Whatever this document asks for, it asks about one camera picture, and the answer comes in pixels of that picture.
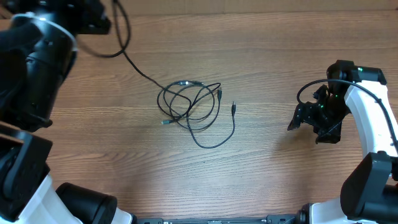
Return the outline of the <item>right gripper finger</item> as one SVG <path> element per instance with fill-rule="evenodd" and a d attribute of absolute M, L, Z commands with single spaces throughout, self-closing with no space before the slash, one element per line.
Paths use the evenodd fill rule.
<path fill-rule="evenodd" d="M 315 128 L 315 133 L 318 134 L 315 143 L 338 143 L 341 139 L 341 127 L 342 123 L 335 124 L 329 128 Z"/>
<path fill-rule="evenodd" d="M 287 130 L 291 131 L 293 129 L 297 129 L 300 125 L 308 119 L 309 116 L 309 109 L 310 105 L 306 103 L 299 103 L 294 111 L 293 118 L 289 123 Z"/>

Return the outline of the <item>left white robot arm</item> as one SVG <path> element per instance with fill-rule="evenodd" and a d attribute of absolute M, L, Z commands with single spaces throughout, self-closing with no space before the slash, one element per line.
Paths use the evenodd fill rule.
<path fill-rule="evenodd" d="M 1 31 L 1 222 L 135 223 L 116 197 L 52 185 L 51 126 L 57 93 L 78 53 L 80 34 L 104 35 L 111 23 L 100 1 L 2 1 L 11 17 Z"/>

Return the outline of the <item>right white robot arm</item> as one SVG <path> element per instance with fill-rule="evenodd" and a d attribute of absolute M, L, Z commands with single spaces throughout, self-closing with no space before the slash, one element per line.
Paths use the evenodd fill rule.
<path fill-rule="evenodd" d="M 316 143 L 336 144 L 343 119 L 352 114 L 363 160 L 344 181 L 340 196 L 309 203 L 292 223 L 397 223 L 397 121 L 379 68 L 337 60 L 313 93 L 314 103 L 299 101 L 288 130 L 313 126 Z"/>

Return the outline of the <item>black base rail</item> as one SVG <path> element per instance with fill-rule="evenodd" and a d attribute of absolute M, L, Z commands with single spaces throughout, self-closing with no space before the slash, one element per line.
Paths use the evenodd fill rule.
<path fill-rule="evenodd" d="M 296 215 L 268 215 L 266 217 L 246 218 L 137 218 L 133 216 L 132 224 L 294 224 Z"/>

